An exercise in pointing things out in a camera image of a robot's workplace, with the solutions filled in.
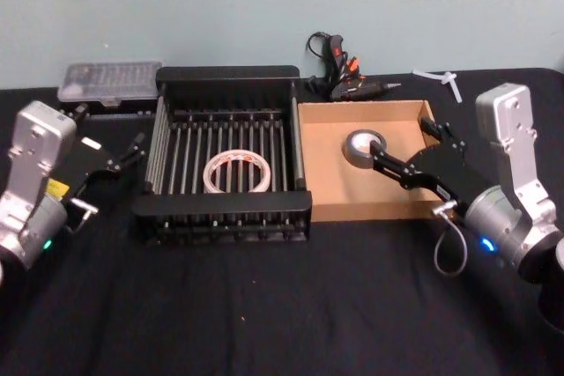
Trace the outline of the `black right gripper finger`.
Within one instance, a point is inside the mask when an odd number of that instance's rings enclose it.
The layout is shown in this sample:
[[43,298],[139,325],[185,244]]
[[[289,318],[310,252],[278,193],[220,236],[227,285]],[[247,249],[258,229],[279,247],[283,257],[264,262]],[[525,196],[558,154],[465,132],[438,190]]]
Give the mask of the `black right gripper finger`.
[[369,145],[372,158],[372,168],[397,182],[402,188],[411,190],[423,188],[422,178],[416,175],[416,171],[410,168],[404,161],[389,155],[376,141]]
[[447,122],[435,122],[430,117],[423,116],[419,119],[419,127],[424,134],[435,140],[446,140],[450,137],[450,129]]

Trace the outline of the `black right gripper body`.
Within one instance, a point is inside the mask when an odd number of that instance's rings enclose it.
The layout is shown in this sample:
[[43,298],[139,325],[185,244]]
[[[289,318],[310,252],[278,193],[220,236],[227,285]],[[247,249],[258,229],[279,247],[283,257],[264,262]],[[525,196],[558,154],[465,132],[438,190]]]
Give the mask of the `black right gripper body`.
[[468,209],[492,182],[467,165],[465,150],[455,142],[442,142],[419,151],[408,161],[412,176],[408,188],[426,188],[443,201],[453,200],[457,209]]

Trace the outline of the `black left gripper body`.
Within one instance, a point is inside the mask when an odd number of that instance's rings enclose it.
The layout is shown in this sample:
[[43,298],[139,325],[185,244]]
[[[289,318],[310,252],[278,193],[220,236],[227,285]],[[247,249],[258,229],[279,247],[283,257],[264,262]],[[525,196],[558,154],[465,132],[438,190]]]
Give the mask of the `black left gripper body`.
[[69,203],[94,184],[114,182],[119,176],[117,157],[92,138],[77,136],[48,177],[47,194],[61,203]]

